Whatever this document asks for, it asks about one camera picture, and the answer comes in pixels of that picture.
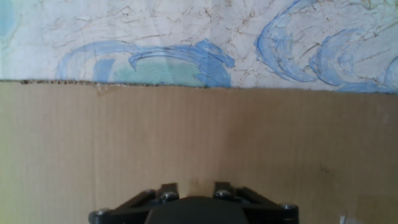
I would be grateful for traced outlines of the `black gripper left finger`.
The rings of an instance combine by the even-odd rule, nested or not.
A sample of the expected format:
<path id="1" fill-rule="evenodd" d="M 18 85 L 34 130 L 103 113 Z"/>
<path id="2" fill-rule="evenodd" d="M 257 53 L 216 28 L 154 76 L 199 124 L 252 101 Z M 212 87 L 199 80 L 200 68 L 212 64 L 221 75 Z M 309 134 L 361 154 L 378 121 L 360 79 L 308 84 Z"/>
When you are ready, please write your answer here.
<path id="1" fill-rule="evenodd" d="M 100 208 L 88 215 L 89 224 L 145 223 L 150 211 L 159 205 L 179 200 L 177 183 L 162 184 L 159 189 L 147 189 L 117 208 Z"/>

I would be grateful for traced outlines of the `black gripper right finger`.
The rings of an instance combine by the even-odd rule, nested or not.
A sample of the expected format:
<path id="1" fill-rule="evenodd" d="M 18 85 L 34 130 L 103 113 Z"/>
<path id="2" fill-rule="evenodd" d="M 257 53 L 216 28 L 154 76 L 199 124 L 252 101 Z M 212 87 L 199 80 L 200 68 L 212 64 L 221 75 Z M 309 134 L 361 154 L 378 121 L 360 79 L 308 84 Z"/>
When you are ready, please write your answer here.
<path id="1" fill-rule="evenodd" d="M 293 203 L 275 203 L 247 187 L 230 182 L 215 182 L 213 198 L 237 205 L 249 223 L 299 224 L 299 207 Z"/>

